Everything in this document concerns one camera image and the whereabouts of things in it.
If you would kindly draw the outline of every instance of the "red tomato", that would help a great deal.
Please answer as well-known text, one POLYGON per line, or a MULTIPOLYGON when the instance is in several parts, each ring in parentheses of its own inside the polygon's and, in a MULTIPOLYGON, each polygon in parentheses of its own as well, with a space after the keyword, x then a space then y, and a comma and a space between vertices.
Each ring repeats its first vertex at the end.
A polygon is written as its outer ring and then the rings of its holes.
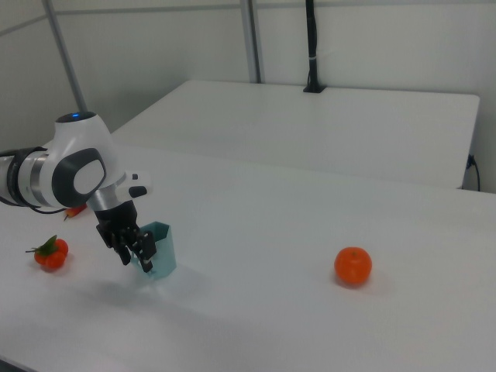
POLYGON ((46 258, 46 267, 50 269, 58 269, 64 265, 65 256, 62 252, 53 252, 46 258))
POLYGON ((42 266, 45 266, 47 264, 47 256, 42 256, 38 252, 34 253, 34 260, 42 266))
POLYGON ((372 259, 367 251, 357 246, 341 250, 334 261, 337 276, 348 284, 361 284, 372 270, 372 259))
POLYGON ((65 257, 67 257, 67 253, 69 252, 69 246, 63 239, 55 240, 55 247, 59 252, 62 252, 65 257))

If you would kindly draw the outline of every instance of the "white table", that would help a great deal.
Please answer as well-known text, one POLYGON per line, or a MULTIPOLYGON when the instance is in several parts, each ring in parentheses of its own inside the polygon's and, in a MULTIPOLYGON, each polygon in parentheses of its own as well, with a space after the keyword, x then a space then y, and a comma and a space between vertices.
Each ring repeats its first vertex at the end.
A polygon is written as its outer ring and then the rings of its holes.
POLYGON ((178 266, 149 283, 90 211, 0 208, 0 355, 39 372, 489 371, 496 365, 496 198, 123 147, 172 226, 178 266), (55 274, 24 253, 58 233, 55 274), (339 286, 345 246, 374 262, 339 286))
POLYGON ((115 131, 114 138, 231 160, 445 188, 462 185, 478 97, 302 90, 189 81, 115 131))

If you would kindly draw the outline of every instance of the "power cord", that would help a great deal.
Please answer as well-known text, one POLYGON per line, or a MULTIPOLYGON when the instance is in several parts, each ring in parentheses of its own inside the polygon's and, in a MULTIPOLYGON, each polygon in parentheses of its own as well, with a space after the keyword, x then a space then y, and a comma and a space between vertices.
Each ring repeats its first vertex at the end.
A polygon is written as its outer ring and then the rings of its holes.
POLYGON ((470 155, 468 156, 467 159, 467 167, 465 168, 466 170, 470 169, 470 167, 475 166, 475 171, 477 173, 477 191, 481 190, 481 176, 479 175, 479 167, 477 166, 477 162, 475 161, 475 156, 470 155))

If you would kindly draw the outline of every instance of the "black cable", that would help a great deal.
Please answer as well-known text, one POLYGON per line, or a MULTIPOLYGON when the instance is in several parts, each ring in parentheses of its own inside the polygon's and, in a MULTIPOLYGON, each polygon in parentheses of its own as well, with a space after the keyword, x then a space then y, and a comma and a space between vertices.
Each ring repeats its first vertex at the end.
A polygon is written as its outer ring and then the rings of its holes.
POLYGON ((477 163, 475 162, 475 159, 473 160, 474 166, 475 166, 475 171, 477 173, 477 191, 481 190, 481 176, 479 175, 479 167, 477 166, 477 163))
POLYGON ((54 214, 56 214, 56 213, 60 213, 60 212, 63 212, 63 211, 65 211, 65 210, 66 210, 66 208, 63 208, 63 209, 58 209, 58 210, 56 210, 56 211, 49 211, 49 212, 47 212, 47 211, 40 211, 38 208, 32 208, 32 207, 30 207, 30 208, 31 208, 34 212, 36 212, 36 213, 40 213, 41 215, 54 215, 54 214))
POLYGON ((481 176, 479 174, 479 167, 477 166, 477 162, 475 161, 475 156, 469 154, 468 159, 467 159, 466 169, 469 169, 473 165, 475 166, 475 171, 477 173, 477 191, 480 191, 481 190, 481 180, 480 180, 481 176))

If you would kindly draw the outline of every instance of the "teal cup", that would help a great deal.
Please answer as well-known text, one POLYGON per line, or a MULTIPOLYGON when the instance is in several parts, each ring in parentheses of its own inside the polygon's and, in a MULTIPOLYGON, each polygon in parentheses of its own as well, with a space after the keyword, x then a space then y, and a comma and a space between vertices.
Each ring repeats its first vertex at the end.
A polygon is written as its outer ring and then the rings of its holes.
POLYGON ((161 222, 152 222, 139 228, 142 232, 150 231, 153 234, 157 252, 152 256, 153 268, 145 273, 140 265, 140 260, 135 254, 131 254, 131 263, 138 268, 139 272, 151 279, 167 277, 176 268, 176 256, 174 244, 172 243, 171 227, 161 222))

